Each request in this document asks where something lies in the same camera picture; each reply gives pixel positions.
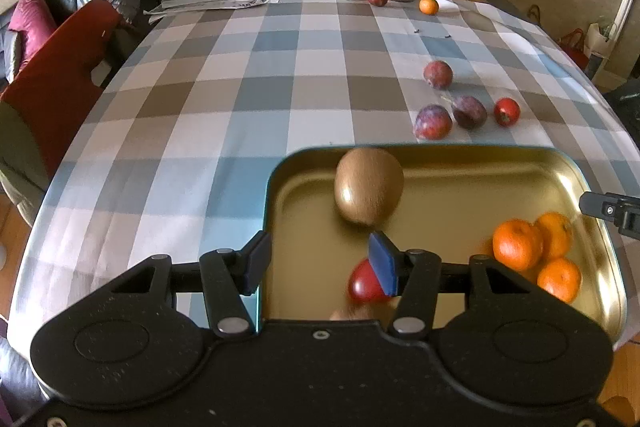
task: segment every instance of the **tomato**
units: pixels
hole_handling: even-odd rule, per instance
[[[351,299],[358,303],[384,302],[391,298],[383,292],[378,277],[366,258],[356,264],[351,272],[348,291]]]
[[[512,98],[501,98],[495,103],[495,121],[503,127],[510,127],[520,118],[520,106]]]

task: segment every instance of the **tangerine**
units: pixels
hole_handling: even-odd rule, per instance
[[[581,282],[580,268],[564,257],[550,261],[538,274],[538,286],[567,304],[578,295]]]
[[[536,219],[535,225],[542,234],[542,257],[546,261],[564,257],[571,250],[574,230],[571,221],[558,212],[546,212]]]
[[[542,257],[540,230],[523,219],[510,219],[495,229],[495,258],[518,272],[533,268]]]
[[[425,15],[436,15],[440,9],[440,5],[436,0],[420,0],[418,4],[420,11]]]

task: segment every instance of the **gold tray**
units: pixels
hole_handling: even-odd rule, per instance
[[[544,212],[561,212],[574,221],[574,245],[567,257],[583,275],[572,305],[615,343],[626,319],[622,277],[604,223],[578,209],[589,187],[572,160],[547,148],[385,148],[404,169],[402,198],[382,226],[400,250],[422,248],[445,262],[466,264],[471,255],[488,253],[492,233],[504,220],[533,222]],[[273,258],[262,288],[263,318],[328,319],[347,304],[347,281],[367,256],[371,232],[343,220],[335,206],[335,169],[348,150],[303,150],[273,171],[265,215]],[[463,310],[463,295],[439,295],[434,327]],[[379,318],[389,316],[383,311]]]

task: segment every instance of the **checkered tablecloth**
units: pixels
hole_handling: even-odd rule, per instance
[[[586,77],[539,28],[486,4],[280,0],[162,20],[95,105],[47,192],[12,303],[22,354],[49,317],[155,253],[174,263],[239,248],[262,227],[266,185],[310,146],[415,142],[422,78],[446,60],[452,94],[519,101],[449,142],[554,146],[592,190],[640,194],[635,144]],[[640,242],[611,235],[628,294],[624,338],[640,330]],[[255,308],[254,302],[247,302]],[[178,309],[206,324],[202,298]]]

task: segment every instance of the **screw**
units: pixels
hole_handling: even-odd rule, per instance
[[[228,335],[238,335],[249,329],[249,323],[242,317],[225,317],[218,322],[218,329]]]
[[[316,341],[325,341],[329,338],[329,331],[318,330],[314,331],[314,338]]]
[[[401,335],[420,333],[425,327],[424,321],[418,317],[400,317],[394,320],[394,329]]]
[[[66,427],[66,423],[62,418],[54,416],[47,420],[47,427]]]

